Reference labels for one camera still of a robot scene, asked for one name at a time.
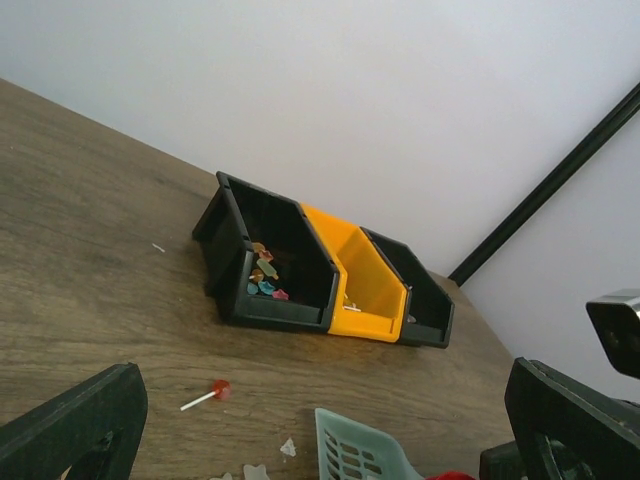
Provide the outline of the spilled red lollipop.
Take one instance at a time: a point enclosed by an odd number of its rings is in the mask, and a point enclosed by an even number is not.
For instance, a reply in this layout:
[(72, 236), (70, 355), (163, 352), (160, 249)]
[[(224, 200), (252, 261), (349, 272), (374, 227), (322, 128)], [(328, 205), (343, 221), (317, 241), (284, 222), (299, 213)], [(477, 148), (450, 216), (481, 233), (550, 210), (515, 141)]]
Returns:
[(224, 400), (230, 396), (231, 390), (232, 388), (229, 381), (218, 379), (213, 383), (208, 393), (182, 405), (179, 410), (184, 412), (210, 399)]

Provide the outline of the black candy bin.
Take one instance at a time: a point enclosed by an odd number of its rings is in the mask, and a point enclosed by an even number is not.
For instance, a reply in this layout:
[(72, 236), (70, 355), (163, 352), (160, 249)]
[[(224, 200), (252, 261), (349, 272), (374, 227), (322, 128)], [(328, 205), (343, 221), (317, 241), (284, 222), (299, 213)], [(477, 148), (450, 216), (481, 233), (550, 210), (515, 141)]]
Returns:
[(365, 227), (362, 231), (407, 289), (397, 343), (446, 349), (455, 310), (452, 299), (407, 244)]
[(205, 292), (229, 324), (325, 334), (338, 268), (300, 204), (224, 172), (192, 231)]

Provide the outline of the black enclosure frame post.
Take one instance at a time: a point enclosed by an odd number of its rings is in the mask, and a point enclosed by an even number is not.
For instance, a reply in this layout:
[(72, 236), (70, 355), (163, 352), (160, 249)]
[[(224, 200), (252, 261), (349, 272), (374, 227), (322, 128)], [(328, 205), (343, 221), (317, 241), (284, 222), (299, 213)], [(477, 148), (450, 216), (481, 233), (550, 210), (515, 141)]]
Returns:
[(448, 275), (457, 286), (468, 281), (638, 112), (636, 84), (556, 165), (504, 220)]

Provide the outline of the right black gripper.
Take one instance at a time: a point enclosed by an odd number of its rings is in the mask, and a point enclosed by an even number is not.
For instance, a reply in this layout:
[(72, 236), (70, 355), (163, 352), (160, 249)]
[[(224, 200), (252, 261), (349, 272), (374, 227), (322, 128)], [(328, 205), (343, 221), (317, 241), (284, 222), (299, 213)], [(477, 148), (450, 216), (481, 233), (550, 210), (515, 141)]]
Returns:
[(515, 441), (484, 450), (480, 454), (480, 480), (522, 480), (525, 466)]

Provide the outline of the spilled star candy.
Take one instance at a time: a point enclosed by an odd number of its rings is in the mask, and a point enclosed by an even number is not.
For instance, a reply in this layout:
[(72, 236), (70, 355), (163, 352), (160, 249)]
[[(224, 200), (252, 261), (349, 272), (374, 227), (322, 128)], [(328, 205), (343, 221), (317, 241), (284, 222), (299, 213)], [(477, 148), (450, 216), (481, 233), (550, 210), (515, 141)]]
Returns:
[(297, 454), (296, 446), (291, 437), (289, 437), (280, 447), (280, 452), (286, 457), (294, 458)]
[(270, 480), (264, 464), (243, 466), (243, 475), (245, 480)]

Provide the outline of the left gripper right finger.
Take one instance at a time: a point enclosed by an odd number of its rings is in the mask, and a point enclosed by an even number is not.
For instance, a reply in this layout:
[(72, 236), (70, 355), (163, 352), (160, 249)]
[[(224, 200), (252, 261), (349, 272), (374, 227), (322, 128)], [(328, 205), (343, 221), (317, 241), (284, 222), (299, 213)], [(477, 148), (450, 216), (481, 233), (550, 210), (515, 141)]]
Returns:
[(505, 407), (529, 479), (637, 479), (639, 405), (518, 358)]

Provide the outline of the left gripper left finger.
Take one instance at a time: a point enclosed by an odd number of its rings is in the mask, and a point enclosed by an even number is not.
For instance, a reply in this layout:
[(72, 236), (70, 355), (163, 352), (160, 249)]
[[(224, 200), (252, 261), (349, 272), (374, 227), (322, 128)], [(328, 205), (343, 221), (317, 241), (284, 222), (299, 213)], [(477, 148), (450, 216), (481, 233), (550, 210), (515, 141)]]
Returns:
[(148, 413), (139, 367), (114, 364), (1, 427), (3, 479), (127, 479)]

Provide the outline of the red jar lid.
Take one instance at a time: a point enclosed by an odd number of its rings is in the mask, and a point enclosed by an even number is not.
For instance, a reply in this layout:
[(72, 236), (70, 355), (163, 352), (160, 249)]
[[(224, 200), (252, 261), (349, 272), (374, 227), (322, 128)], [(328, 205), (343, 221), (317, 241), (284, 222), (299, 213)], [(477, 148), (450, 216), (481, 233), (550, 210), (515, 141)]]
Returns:
[(450, 470), (426, 477), (425, 480), (476, 480), (476, 478), (461, 471)]

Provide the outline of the orange candy bin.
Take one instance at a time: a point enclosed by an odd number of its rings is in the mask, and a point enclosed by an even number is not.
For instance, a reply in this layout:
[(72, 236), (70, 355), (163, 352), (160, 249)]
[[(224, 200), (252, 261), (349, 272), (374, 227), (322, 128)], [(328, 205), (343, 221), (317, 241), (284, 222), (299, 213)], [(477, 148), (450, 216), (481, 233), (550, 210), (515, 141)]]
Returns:
[(302, 210), (339, 271), (329, 333), (397, 342), (407, 288), (361, 227), (307, 204)]

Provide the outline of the light blue slotted scoop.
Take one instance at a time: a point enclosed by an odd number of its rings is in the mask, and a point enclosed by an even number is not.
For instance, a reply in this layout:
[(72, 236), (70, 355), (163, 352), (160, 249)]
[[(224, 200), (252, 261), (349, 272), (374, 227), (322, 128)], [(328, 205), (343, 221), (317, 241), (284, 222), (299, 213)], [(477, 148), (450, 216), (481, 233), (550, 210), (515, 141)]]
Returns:
[(423, 479), (391, 435), (324, 408), (314, 415), (320, 479)]

